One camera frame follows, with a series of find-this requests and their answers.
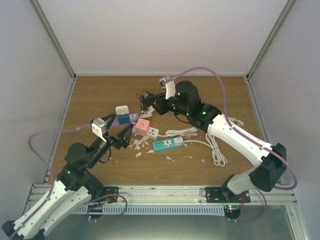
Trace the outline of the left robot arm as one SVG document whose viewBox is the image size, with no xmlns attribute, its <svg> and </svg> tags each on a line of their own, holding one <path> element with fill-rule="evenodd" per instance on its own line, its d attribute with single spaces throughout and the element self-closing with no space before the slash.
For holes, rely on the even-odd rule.
<svg viewBox="0 0 320 240">
<path fill-rule="evenodd" d="M 88 126 L 97 136 L 96 140 L 90 146 L 76 142 L 68 148 L 64 157 L 66 165 L 56 178 L 51 179 L 49 190 L 20 218 L 2 225 L 10 240 L 43 240 L 78 207 L 92 204 L 96 208 L 120 198 L 117 190 L 108 192 L 89 172 L 111 147 L 119 150 L 129 146 L 134 123 L 112 136 L 108 131 L 115 118 L 116 114 L 112 113 L 90 121 Z"/>
</svg>

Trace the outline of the pink cube adapter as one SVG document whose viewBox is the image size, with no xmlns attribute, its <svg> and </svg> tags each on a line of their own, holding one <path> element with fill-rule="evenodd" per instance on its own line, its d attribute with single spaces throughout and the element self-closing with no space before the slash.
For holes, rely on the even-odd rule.
<svg viewBox="0 0 320 240">
<path fill-rule="evenodd" d="M 146 136 L 150 130 L 150 121 L 140 118 L 135 124 L 135 132 L 139 135 Z"/>
</svg>

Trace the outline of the blue cube adapter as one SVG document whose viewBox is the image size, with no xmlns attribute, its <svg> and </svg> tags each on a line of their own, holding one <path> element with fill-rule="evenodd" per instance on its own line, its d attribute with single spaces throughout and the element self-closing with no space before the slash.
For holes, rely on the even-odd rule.
<svg viewBox="0 0 320 240">
<path fill-rule="evenodd" d="M 117 119 L 120 125 L 126 125 L 131 122 L 130 115 L 128 113 L 118 115 Z"/>
</svg>

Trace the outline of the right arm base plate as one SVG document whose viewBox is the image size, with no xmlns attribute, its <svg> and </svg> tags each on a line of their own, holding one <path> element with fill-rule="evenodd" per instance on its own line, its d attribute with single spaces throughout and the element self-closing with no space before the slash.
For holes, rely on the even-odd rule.
<svg viewBox="0 0 320 240">
<path fill-rule="evenodd" d="M 250 203 L 251 197 L 248 191 L 240 194 L 231 192 L 227 187 L 205 187 L 204 195 L 207 203 Z"/>
</svg>

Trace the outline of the black power adapter with cable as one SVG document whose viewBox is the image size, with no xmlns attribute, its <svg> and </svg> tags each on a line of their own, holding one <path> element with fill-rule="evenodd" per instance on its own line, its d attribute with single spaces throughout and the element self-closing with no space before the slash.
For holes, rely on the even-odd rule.
<svg viewBox="0 0 320 240">
<path fill-rule="evenodd" d="M 140 105 L 141 111 L 148 110 L 151 107 L 151 106 L 150 107 L 144 106 L 144 98 L 149 94 L 151 94 L 151 93 L 146 90 L 143 90 L 141 93 L 136 94 L 136 97 L 139 99 L 139 105 Z"/>
</svg>

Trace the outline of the white square charger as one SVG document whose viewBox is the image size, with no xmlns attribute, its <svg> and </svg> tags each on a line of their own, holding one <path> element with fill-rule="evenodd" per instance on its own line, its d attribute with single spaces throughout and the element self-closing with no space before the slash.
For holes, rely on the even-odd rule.
<svg viewBox="0 0 320 240">
<path fill-rule="evenodd" d="M 120 105 L 115 108 L 117 116 L 129 114 L 129 107 L 127 105 Z"/>
</svg>

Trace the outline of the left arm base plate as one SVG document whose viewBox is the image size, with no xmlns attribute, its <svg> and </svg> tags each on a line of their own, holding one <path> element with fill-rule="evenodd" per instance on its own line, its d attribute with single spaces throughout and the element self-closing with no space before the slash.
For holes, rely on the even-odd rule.
<svg viewBox="0 0 320 240">
<path fill-rule="evenodd" d="M 118 193 L 118 186 L 104 186 L 92 195 L 89 203 L 115 203 L 118 200 L 116 196 Z"/>
</svg>

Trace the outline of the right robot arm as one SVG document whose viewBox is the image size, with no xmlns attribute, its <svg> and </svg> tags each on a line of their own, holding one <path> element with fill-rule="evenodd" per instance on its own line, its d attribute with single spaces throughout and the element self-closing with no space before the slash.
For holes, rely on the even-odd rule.
<svg viewBox="0 0 320 240">
<path fill-rule="evenodd" d="M 202 102 L 197 87 L 188 80 L 177 84 L 168 82 L 165 88 L 164 93 L 148 94 L 143 105 L 152 106 L 159 115 L 172 112 L 186 116 L 193 127 L 223 140 L 252 164 L 252 169 L 231 175 L 223 183 L 223 200 L 232 203 L 245 191 L 270 192 L 275 187 L 286 170 L 286 165 L 279 159 L 286 155 L 283 145 L 271 145 L 231 123 L 218 108 Z"/>
</svg>

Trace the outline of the small white plug adapter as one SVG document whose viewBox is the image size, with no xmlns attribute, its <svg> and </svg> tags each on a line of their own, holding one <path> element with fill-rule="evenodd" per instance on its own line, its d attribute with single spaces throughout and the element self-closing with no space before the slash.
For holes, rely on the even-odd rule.
<svg viewBox="0 0 320 240">
<path fill-rule="evenodd" d="M 175 147 L 184 145 L 184 139 L 181 136 L 180 137 L 175 137 L 173 139 L 173 142 L 174 142 L 174 146 Z"/>
</svg>

